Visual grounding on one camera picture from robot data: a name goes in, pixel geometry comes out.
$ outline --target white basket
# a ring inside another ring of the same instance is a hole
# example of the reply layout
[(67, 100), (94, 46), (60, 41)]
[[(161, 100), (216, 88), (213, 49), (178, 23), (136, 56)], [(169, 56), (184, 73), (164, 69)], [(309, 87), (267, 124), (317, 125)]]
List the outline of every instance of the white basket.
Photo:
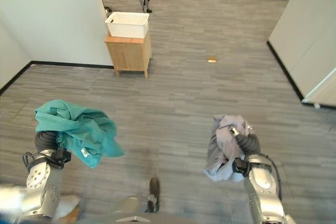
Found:
[(105, 20), (112, 37), (141, 38), (148, 31), (148, 13), (112, 13)]

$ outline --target gray cloth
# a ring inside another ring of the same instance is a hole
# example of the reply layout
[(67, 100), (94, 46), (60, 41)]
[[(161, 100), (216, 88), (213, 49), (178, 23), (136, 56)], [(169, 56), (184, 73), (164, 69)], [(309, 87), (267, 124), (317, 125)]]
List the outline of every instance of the gray cloth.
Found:
[(243, 134), (249, 134), (247, 122), (240, 115), (215, 115), (214, 128), (208, 146), (207, 165), (204, 173), (212, 181), (230, 180), (238, 182), (242, 174), (234, 173), (232, 163), (236, 157), (244, 158), (244, 153), (229, 130), (234, 126)]

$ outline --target white label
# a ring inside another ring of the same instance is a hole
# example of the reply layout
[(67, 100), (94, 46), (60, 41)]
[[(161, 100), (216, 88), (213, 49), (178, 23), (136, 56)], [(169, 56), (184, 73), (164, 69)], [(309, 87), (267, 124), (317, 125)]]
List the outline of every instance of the white label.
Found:
[(87, 157), (90, 155), (90, 153), (88, 153), (88, 151), (85, 148), (81, 149), (80, 151), (83, 153), (84, 157)]

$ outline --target teal towel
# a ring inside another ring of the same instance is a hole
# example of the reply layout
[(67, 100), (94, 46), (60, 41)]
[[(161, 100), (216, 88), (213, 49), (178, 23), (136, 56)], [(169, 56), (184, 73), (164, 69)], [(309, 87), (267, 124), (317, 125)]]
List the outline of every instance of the teal towel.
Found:
[(37, 108), (35, 113), (36, 132), (58, 131), (58, 146), (71, 150), (91, 168), (100, 163), (103, 154), (107, 157), (124, 155), (114, 140), (116, 125), (100, 110), (52, 100)]

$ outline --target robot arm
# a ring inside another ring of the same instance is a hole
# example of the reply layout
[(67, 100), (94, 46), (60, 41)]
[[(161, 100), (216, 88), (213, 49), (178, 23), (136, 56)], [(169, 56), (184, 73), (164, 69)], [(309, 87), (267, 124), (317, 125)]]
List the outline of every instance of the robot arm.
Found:
[(71, 160), (71, 153), (65, 149), (57, 149), (57, 133), (49, 133), (52, 132), (37, 133), (38, 141), (35, 139), (35, 143), (38, 153), (26, 153), (23, 156), (29, 174), (19, 223), (46, 223), (52, 219), (58, 207), (62, 169), (64, 163)]
[(272, 166), (274, 162), (260, 152), (260, 145), (255, 134), (245, 137), (233, 127), (231, 129), (237, 143), (244, 150), (245, 159), (236, 158), (233, 162), (233, 171), (242, 173), (245, 177), (244, 187), (249, 197), (249, 207), (257, 224), (295, 224), (295, 221), (285, 215), (281, 202), (280, 179), (279, 184), (274, 179)]

